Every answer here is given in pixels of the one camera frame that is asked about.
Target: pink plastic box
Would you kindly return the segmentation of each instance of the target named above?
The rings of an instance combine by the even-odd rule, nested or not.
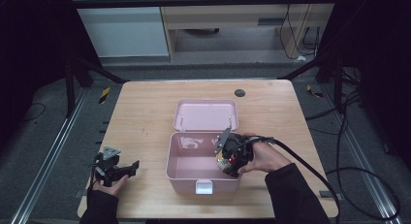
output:
[[[238,128],[233,100],[181,100],[174,118],[177,130],[170,140],[167,177],[174,190],[184,194],[234,193],[239,179],[224,174],[214,150],[218,135]]]

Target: hand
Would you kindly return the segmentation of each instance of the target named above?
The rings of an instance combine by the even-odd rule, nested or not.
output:
[[[255,136],[255,134],[247,133],[244,136]],[[269,173],[291,164],[288,158],[270,144],[262,142],[253,143],[253,151],[253,161],[238,169],[239,174],[249,173],[254,170]]]
[[[94,177],[94,179],[97,181],[93,184],[93,190],[100,190],[102,192],[113,195],[114,197],[117,197],[118,192],[120,191],[121,187],[127,182],[128,178],[129,176],[125,175],[112,187],[106,187],[103,184],[101,184],[100,180],[97,180],[96,177]]]

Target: box latch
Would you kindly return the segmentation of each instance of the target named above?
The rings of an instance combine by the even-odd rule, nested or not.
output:
[[[212,181],[209,179],[197,180],[196,194],[212,194]]]

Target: sleeve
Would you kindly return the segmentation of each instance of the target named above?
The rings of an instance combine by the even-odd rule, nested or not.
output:
[[[94,190],[79,224],[117,224],[118,198],[105,192]]]
[[[268,173],[266,185],[277,224],[331,223],[296,164]]]

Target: pink box lid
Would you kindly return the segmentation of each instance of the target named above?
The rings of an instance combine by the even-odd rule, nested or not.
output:
[[[177,103],[174,128],[178,131],[232,131],[238,128],[237,105],[234,100],[180,100]]]

